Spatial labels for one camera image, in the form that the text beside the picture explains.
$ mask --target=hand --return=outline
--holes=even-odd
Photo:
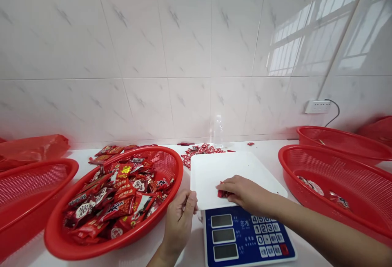
[[[273,194],[253,181],[234,175],[216,186],[217,189],[234,193],[227,199],[249,213],[274,219],[276,209],[282,203],[282,196]]]
[[[195,191],[182,190],[169,204],[162,246],[169,255],[179,256],[191,235],[192,216],[196,214]]]

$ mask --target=electronic scale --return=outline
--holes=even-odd
[[[235,174],[287,197],[287,191],[250,152],[195,155],[191,158],[191,190],[197,192],[203,212],[205,264],[208,267],[260,266],[297,259],[286,227],[276,220],[257,217],[215,188]]]

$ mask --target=red plastic bag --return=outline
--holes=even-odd
[[[392,147],[392,116],[382,117],[375,123],[362,126],[356,133]]]
[[[0,143],[0,172],[26,164],[61,158],[70,146],[60,134]]]

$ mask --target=clear plastic bottle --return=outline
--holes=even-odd
[[[216,115],[214,122],[214,147],[215,148],[223,148],[223,125],[222,125],[222,116]]]

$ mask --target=red mesh basket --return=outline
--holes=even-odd
[[[0,173],[0,262],[44,229],[78,168],[59,159]]]
[[[96,167],[79,180],[64,195],[53,210],[44,234],[45,245],[49,252],[63,260],[84,260],[97,257],[114,249],[119,249],[136,242],[149,233],[163,218],[166,214],[166,208],[176,195],[183,178],[182,160],[172,149],[156,146],[134,149],[127,153],[119,154],[118,156],[109,159],[104,166],[111,167],[112,163],[116,163],[120,160],[129,160],[132,156],[136,158],[144,158],[148,156],[148,160],[154,162],[155,177],[158,179],[165,177],[167,180],[170,180],[173,173],[176,175],[176,181],[162,205],[153,214],[151,214],[150,217],[137,224],[135,228],[113,240],[90,246],[81,246],[76,244],[67,234],[69,230],[63,227],[63,209],[83,188],[84,184],[93,178],[94,174],[99,170],[99,167]]]
[[[392,161],[391,148],[358,134],[319,126],[301,126],[297,132],[300,145],[331,149],[370,166]]]
[[[303,206],[392,247],[392,174],[319,147],[288,145],[278,156],[287,187]],[[315,182],[324,196],[298,176]],[[330,191],[344,198],[351,211],[331,202]]]

